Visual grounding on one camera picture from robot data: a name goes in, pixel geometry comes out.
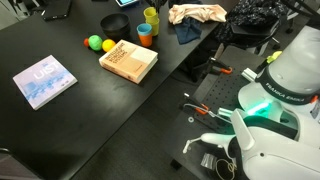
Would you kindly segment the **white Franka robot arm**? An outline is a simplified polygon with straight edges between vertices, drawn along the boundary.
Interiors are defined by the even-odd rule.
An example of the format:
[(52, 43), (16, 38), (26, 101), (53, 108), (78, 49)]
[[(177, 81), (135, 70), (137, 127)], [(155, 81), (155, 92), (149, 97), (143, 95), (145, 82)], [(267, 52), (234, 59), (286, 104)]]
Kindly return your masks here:
[(198, 139), (222, 147), (249, 180), (320, 180), (320, 17), (238, 93), (234, 133)]

